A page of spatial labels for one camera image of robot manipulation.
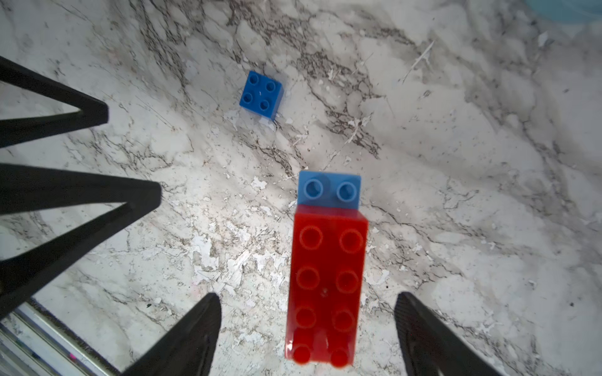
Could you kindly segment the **light blue long lego brick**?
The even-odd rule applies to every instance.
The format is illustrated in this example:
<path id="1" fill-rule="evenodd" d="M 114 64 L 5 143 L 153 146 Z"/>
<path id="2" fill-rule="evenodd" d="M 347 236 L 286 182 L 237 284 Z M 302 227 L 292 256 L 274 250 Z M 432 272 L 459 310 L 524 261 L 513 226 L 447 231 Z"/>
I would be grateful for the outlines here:
<path id="1" fill-rule="evenodd" d="M 298 205 L 359 210 L 360 175 L 301 171 Z"/>

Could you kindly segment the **small blue lego brick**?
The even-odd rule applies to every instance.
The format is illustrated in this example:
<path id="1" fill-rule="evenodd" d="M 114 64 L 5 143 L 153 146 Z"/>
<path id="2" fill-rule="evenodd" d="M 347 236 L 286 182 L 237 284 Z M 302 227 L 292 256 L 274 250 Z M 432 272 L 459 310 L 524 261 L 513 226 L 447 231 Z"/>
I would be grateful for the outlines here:
<path id="1" fill-rule="evenodd" d="M 239 105 L 247 111 L 273 121 L 276 118 L 283 94 L 282 83 L 251 70 Z"/>

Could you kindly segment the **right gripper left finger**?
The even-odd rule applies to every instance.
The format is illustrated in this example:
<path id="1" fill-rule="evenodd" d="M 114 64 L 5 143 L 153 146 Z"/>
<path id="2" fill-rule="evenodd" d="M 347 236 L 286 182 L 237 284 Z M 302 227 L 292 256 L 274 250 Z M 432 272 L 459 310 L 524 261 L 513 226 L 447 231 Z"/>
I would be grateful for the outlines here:
<path id="1" fill-rule="evenodd" d="M 208 375 L 221 327 L 219 296 L 208 293 L 124 375 Z"/>

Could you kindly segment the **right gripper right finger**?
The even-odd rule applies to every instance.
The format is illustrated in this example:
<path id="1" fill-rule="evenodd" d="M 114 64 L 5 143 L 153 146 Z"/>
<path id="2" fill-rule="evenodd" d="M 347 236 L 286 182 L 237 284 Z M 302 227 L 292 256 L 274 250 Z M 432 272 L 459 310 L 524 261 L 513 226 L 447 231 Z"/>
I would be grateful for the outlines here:
<path id="1" fill-rule="evenodd" d="M 407 374 L 499 374 L 412 293 L 398 295 L 394 320 Z"/>

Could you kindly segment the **red long lego brick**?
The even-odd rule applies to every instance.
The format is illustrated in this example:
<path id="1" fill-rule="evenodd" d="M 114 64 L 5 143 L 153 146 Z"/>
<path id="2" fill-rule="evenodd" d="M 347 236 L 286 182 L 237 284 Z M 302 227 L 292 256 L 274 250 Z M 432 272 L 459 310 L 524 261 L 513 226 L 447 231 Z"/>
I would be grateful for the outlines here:
<path id="1" fill-rule="evenodd" d="M 368 219 L 357 209 L 300 205 L 293 227 L 285 358 L 354 362 Z"/>

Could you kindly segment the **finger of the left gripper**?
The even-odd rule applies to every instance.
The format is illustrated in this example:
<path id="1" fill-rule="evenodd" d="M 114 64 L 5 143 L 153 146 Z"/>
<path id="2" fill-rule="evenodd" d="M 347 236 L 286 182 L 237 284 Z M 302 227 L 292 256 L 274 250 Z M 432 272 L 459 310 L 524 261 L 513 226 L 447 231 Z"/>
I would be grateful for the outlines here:
<path id="1" fill-rule="evenodd" d="M 1 81 L 78 109 L 67 114 L 2 120 L 2 148 L 103 125 L 109 121 L 109 108 L 105 102 L 46 78 L 4 57 L 1 59 Z"/>
<path id="2" fill-rule="evenodd" d="M 152 181 L 2 164 L 1 315 L 160 204 Z"/>

